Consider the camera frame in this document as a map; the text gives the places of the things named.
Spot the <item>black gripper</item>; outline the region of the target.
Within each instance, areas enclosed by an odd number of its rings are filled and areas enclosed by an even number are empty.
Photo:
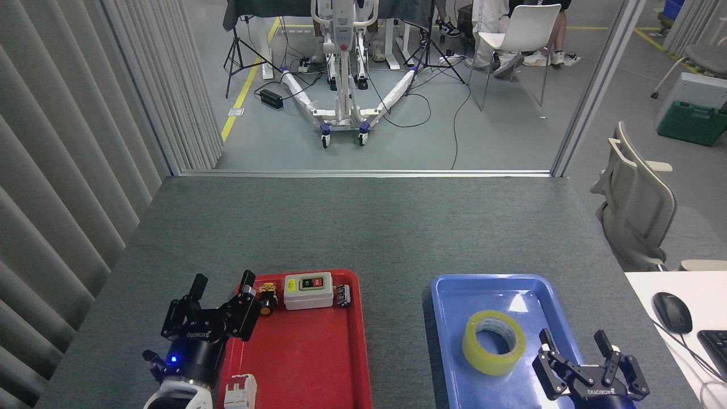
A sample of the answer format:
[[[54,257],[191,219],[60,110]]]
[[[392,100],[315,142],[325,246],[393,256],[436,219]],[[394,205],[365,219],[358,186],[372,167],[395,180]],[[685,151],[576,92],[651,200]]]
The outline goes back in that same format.
[[[195,275],[189,293],[171,301],[162,324],[161,336],[172,341],[166,358],[151,350],[142,353],[158,382],[174,379],[191,380],[206,386],[216,384],[228,338],[239,337],[242,341],[249,341],[260,317],[262,303],[256,298],[253,288],[255,279],[256,274],[249,269],[243,272],[237,293],[218,308],[223,337],[208,342],[187,336],[190,328],[197,324],[197,313],[202,310],[199,301],[208,282],[205,275]]]
[[[538,339],[542,345],[532,366],[548,400],[570,394],[574,408],[634,408],[634,402],[650,394],[638,360],[613,346],[602,329],[595,332],[594,340],[605,362],[594,386],[574,379],[579,369],[557,352],[547,328],[541,329]]]

